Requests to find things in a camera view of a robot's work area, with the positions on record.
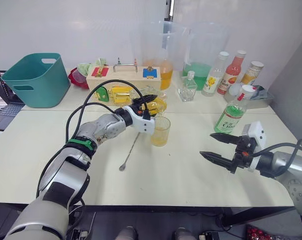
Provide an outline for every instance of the bottle label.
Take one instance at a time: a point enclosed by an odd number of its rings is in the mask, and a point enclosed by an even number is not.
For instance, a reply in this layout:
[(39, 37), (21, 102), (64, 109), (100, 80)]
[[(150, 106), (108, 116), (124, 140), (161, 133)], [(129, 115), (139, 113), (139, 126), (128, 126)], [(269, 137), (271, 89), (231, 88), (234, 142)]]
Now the bottle label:
[(230, 133), (239, 122), (241, 117), (242, 116), (231, 116), (226, 111), (224, 111), (222, 116), (216, 123), (216, 128), (223, 133)]
[(215, 92), (215, 89), (216, 89), (217, 84), (219, 83), (220, 79), (221, 79), (220, 77), (214, 77), (214, 76), (208, 75), (206, 83), (203, 87), (203, 91), (205, 91), (209, 94), (212, 94), (213, 92)]
[(244, 77), (242, 78), (242, 83), (252, 85), (253, 82), (255, 81), (256, 76), (250, 76), (248, 74), (245, 74)]
[(236, 79), (237, 79), (237, 76), (225, 73), (223, 80), (219, 86), (218, 92), (220, 94), (224, 95), (226, 93), (227, 89), (229, 89), (229, 87), (236, 82)]

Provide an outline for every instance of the laptop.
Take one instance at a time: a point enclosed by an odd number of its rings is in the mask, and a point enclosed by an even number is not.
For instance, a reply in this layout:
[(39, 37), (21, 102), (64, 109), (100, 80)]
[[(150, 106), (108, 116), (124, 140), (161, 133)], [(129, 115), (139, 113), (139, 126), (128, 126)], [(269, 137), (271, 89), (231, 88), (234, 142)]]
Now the laptop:
[(1, 77), (4, 73), (5, 71), (0, 71), (0, 96), (7, 103), (7, 106), (0, 109), (0, 131), (5, 130), (13, 118), (24, 107), (22, 100), (2, 80)]

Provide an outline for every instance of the orange juice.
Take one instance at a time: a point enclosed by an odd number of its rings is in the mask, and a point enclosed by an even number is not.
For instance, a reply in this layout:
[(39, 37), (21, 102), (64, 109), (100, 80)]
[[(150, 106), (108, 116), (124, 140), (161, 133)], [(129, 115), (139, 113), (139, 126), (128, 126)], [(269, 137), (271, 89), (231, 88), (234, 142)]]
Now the orange juice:
[(154, 146), (162, 147), (167, 143), (167, 138), (168, 138), (168, 131), (165, 130), (163, 127), (159, 127), (151, 136), (151, 143)]
[(170, 61), (164, 60), (160, 63), (161, 90), (167, 89), (171, 84), (173, 65)]
[(161, 90), (167, 89), (171, 84), (173, 70), (161, 73)]
[(168, 60), (159, 63), (158, 59), (149, 59), (143, 62), (143, 66), (160, 67), (161, 71), (161, 90), (167, 89), (171, 84), (173, 65)]

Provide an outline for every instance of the floor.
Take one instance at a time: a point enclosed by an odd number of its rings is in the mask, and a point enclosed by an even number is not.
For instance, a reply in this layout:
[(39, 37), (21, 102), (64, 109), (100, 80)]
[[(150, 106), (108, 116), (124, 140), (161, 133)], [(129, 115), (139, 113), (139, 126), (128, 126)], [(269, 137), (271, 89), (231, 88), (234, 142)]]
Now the floor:
[[(0, 236), (4, 235), (18, 217), (16, 210), (0, 204)], [(78, 226), (88, 231), (93, 212), (86, 213)], [(302, 223), (298, 213), (293, 210), (273, 217), (265, 218), (250, 224), (268, 231), (271, 234), (295, 236), (291, 240), (302, 239)], [(194, 213), (146, 213), (146, 212), (98, 212), (95, 216), (91, 240), (113, 240), (125, 226), (134, 226), (140, 240), (171, 240), (172, 232), (178, 227), (189, 229), (194, 236), (207, 230), (222, 230), (215, 224), (215, 217)], [(245, 239), (246, 225), (234, 226), (231, 233)], [(238, 240), (226, 232), (219, 232), (221, 240)]]

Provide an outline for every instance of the yellow liquid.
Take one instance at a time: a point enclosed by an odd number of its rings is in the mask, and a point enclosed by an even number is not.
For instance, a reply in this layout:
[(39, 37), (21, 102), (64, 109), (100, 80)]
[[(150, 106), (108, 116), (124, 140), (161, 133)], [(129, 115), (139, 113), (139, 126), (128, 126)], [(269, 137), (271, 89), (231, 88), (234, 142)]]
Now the yellow liquid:
[(162, 147), (167, 143), (169, 131), (162, 127), (155, 128), (154, 134), (151, 136), (151, 143), (154, 146)]
[(149, 59), (143, 62), (143, 66), (160, 67), (161, 90), (167, 89), (170, 86), (173, 73), (173, 65), (170, 61), (163, 60), (158, 64), (158, 61), (156, 61), (156, 59)]
[(242, 78), (242, 83), (244, 84), (249, 84), (252, 85), (253, 82), (255, 81), (256, 76), (250, 76), (248, 74), (245, 74), (244, 77)]
[(171, 84), (173, 70), (161, 73), (161, 90), (167, 89)]

